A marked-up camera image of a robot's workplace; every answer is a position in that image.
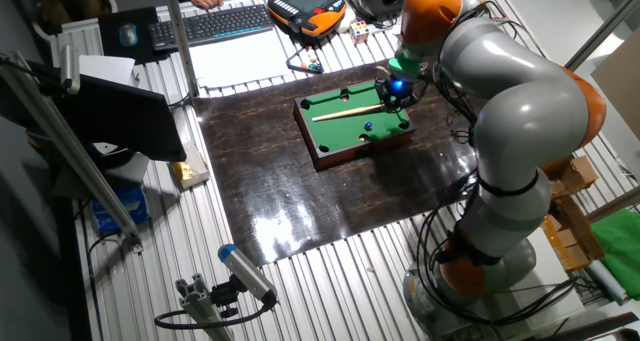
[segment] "blue led light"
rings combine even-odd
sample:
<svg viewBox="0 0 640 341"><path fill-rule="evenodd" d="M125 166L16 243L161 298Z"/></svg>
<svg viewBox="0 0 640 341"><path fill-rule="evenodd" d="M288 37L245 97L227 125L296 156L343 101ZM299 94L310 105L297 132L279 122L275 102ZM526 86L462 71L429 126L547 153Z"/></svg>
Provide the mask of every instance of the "blue led light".
<svg viewBox="0 0 640 341"><path fill-rule="evenodd" d="M402 90L402 86L404 86L404 82L402 80L395 80L391 83L391 88L393 88L394 91Z"/></svg>

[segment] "computer mouse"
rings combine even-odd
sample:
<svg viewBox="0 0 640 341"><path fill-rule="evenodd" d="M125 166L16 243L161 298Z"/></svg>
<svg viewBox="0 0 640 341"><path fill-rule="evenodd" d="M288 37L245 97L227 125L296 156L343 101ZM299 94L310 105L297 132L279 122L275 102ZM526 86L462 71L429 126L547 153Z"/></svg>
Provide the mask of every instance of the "computer mouse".
<svg viewBox="0 0 640 341"><path fill-rule="evenodd" d="M138 44L136 25L124 24L120 26L120 44L124 47L133 47Z"/></svg>

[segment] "green felt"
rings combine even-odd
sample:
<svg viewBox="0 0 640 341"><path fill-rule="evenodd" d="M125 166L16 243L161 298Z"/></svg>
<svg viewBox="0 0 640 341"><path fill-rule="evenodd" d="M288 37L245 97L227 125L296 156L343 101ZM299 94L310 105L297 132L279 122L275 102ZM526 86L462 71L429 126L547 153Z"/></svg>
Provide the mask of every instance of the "green felt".
<svg viewBox="0 0 640 341"><path fill-rule="evenodd" d="M640 215L623 209L591 225L603 262L629 297L640 299Z"/></svg>
<svg viewBox="0 0 640 341"><path fill-rule="evenodd" d="M309 109L301 109L301 111L316 145L328 147L328 152L361 144L363 141L360 140L360 135L363 134L373 142L402 133L404 130L400 128L400 124L409 121L407 113L403 110L398 114L380 112L313 122L312 118L317 116L379 104L373 82L349 88L348 101L342 101L340 90L310 97L307 101L310 105ZM364 129L367 122L373 124L371 131Z"/></svg>

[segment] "green cloth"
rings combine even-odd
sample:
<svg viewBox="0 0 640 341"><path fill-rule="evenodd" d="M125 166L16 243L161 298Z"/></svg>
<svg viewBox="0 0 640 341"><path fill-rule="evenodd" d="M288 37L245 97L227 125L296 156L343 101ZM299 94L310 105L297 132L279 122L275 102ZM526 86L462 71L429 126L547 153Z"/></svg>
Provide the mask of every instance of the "green cloth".
<svg viewBox="0 0 640 341"><path fill-rule="evenodd" d="M640 299L640 215L620 210L591 227L606 253L604 264L629 297Z"/></svg>

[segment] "white paper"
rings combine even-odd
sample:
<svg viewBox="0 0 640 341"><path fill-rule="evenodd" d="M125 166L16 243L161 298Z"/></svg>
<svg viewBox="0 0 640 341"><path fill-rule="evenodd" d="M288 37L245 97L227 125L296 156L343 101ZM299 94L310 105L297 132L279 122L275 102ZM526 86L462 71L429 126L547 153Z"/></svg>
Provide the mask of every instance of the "white paper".
<svg viewBox="0 0 640 341"><path fill-rule="evenodd" d="M102 80L129 85L134 63L134 59L126 57L80 55L80 73Z"/></svg>
<svg viewBox="0 0 640 341"><path fill-rule="evenodd" d="M275 30L190 47L189 51L200 87L233 86L291 73Z"/></svg>

